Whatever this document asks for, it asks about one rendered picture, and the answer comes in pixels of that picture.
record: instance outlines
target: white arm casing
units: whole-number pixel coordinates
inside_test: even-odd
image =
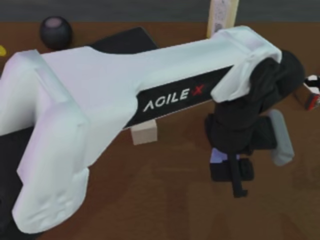
[[[18,228],[39,233],[75,213],[86,196],[88,167],[133,117],[139,92],[233,66],[211,96],[234,100],[249,92],[250,75],[265,58],[280,62],[282,52],[246,26],[131,55],[89,46],[14,54],[0,81],[0,135],[34,126],[17,170]]]

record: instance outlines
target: wooden table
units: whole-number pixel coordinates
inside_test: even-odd
[[[248,23],[295,53],[308,74],[320,64],[320,23]],[[160,47],[201,40],[205,23],[75,23],[75,46],[143,26]],[[0,23],[9,55],[46,49],[37,23]],[[7,59],[0,58],[0,67]],[[85,203],[41,240],[318,240],[320,236],[320,110],[289,96],[282,111],[295,149],[294,161],[276,167],[268,151],[252,157],[249,196],[233,199],[231,185],[210,180],[206,103],[158,120],[159,141],[133,146],[122,132],[91,170]]]

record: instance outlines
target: white cube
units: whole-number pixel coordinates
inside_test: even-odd
[[[147,144],[158,140],[156,120],[150,120],[130,128],[133,145]]]

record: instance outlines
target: black sphere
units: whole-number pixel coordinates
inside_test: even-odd
[[[40,38],[43,44],[51,50],[67,49],[73,39],[73,31],[63,17],[50,16],[40,25]]]

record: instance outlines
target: red x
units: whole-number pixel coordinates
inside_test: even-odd
[[[202,89],[203,89],[204,86],[205,86],[204,84],[202,84],[202,85],[200,85],[200,86],[196,86],[196,87],[195,87],[195,90],[193,90],[193,91],[191,92],[192,95],[195,96],[195,95],[202,94]]]

